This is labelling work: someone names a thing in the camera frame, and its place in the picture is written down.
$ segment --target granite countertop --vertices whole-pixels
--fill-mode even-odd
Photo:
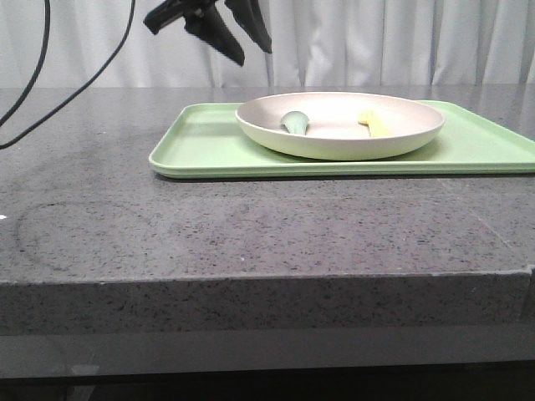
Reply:
[[[533,174],[178,181],[150,169],[185,106],[298,90],[88,89],[0,151],[0,335],[533,320]],[[449,101],[535,139],[534,85],[329,90]],[[36,89],[3,141],[68,94]],[[0,109],[17,96],[0,90]]]

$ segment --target tray rim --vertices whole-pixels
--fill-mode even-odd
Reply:
[[[262,178],[262,177],[310,177],[310,176],[351,176],[351,175],[491,175],[491,174],[532,174],[535,173],[535,141],[522,136],[511,129],[499,125],[494,121],[465,109],[458,104],[442,100],[420,99],[415,100],[423,104],[439,104],[442,107],[456,109],[483,122],[488,126],[512,135],[507,140],[513,140],[519,145],[526,144],[533,147],[533,162],[502,162],[502,163],[452,163],[450,161],[425,161],[425,160],[362,160],[362,161],[331,161],[331,160],[306,160],[303,163],[279,163],[277,165],[250,165],[247,172],[243,171],[243,166],[169,166],[155,160],[159,148],[168,140],[168,137],[175,134],[176,126],[188,115],[199,109],[210,109],[213,107],[228,108],[228,111],[235,110],[242,102],[233,103],[198,103],[190,104],[181,110],[166,133],[160,138],[155,148],[150,152],[148,161],[150,167],[156,173],[172,179],[224,179],[224,178]],[[347,170],[340,170],[340,166],[350,167]],[[385,166],[395,166],[395,170],[385,169]]]

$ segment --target yellow object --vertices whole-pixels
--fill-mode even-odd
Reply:
[[[384,138],[390,136],[390,132],[373,110],[365,110],[359,114],[359,124],[368,125],[369,136],[372,138]]]

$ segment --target plate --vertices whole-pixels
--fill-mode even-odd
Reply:
[[[372,138],[358,123],[373,110],[390,136]],[[306,135],[288,133],[281,118],[289,111],[308,118]],[[278,152],[321,160],[373,160],[403,155],[431,142],[446,122],[443,113],[413,100],[350,92],[276,94],[250,100],[236,110],[242,131]]]

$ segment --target green tray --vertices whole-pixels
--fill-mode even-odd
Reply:
[[[322,161],[284,155],[250,140],[237,124],[239,104],[186,107],[149,156],[176,179],[314,175],[505,174],[535,171],[535,142],[455,104],[422,100],[446,115],[428,145],[381,160]]]

